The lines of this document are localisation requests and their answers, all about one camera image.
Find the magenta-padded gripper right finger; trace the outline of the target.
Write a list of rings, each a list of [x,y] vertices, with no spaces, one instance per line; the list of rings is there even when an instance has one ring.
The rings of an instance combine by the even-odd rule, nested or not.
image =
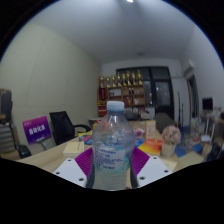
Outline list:
[[[130,168],[130,182],[133,188],[144,187],[171,173],[172,171],[158,156],[149,156],[134,148]]]

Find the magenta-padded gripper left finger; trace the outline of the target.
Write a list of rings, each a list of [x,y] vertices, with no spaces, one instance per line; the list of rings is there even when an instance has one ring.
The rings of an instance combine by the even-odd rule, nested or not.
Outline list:
[[[53,174],[84,188],[94,185],[93,150],[85,150],[75,159],[67,158]]]

